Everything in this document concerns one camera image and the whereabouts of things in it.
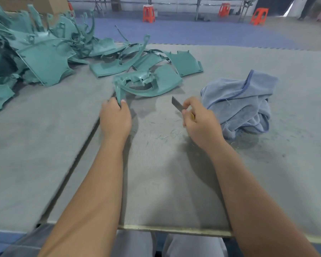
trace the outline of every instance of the knife blade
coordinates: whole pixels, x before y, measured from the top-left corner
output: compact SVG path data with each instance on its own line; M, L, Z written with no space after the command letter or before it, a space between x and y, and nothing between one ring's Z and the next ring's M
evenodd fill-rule
M182 113L182 110L184 110L184 107L180 104L179 101L175 97L172 97L171 103L177 108L178 111ZM191 113L191 118L193 121L195 121L195 116Z

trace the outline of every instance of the right hand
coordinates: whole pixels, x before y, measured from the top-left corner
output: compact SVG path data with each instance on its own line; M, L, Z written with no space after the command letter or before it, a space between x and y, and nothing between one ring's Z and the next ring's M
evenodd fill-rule
M187 127L190 138L207 154L214 151L216 146L226 143L213 111L207 110L196 97L185 100L183 107L183 126Z

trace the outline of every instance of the orange plastic stool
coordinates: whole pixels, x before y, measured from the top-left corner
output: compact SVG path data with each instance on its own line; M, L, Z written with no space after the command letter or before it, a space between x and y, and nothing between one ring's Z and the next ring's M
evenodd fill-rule
M69 10L72 12L72 16L73 16L73 11L74 11L73 6L70 2L68 2L68 6L69 6Z
M230 3L221 4L220 10L219 10L219 16L220 17L228 16L230 8L231 8L231 4Z
M258 25L258 24L264 25L268 12L269 12L268 8L258 8L254 12L250 23L251 24L253 23L253 25Z
M143 6L143 22L145 21L148 21L150 23L156 21L153 5L147 4Z

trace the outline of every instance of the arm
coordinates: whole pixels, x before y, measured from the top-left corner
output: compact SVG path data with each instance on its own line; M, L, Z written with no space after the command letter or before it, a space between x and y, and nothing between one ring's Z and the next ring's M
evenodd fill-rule
M123 189L123 148L131 130L127 103L104 102L104 134L86 178L65 208L38 257L109 257L118 227Z
M284 214L225 142L214 113L194 97L184 102L184 126L212 160L233 233L245 257L318 257L304 234Z

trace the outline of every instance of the person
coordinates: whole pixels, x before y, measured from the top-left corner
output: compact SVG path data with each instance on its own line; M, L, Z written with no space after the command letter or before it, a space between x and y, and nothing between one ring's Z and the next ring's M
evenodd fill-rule
M308 15L309 10L312 8L312 5L316 2L316 0L307 0L304 4L304 8L301 12L301 16L298 18L298 20L302 21L304 18Z
M195 97L187 99L183 107L183 125L214 165L233 234L244 256L319 256L224 140L214 113ZM150 232L117 233L123 190L123 148L132 126L127 103L122 100L120 108L115 98L104 102L100 126L104 138L93 165L38 257L154 256L154 237ZM163 256L226 256L222 240L218 239L169 234Z

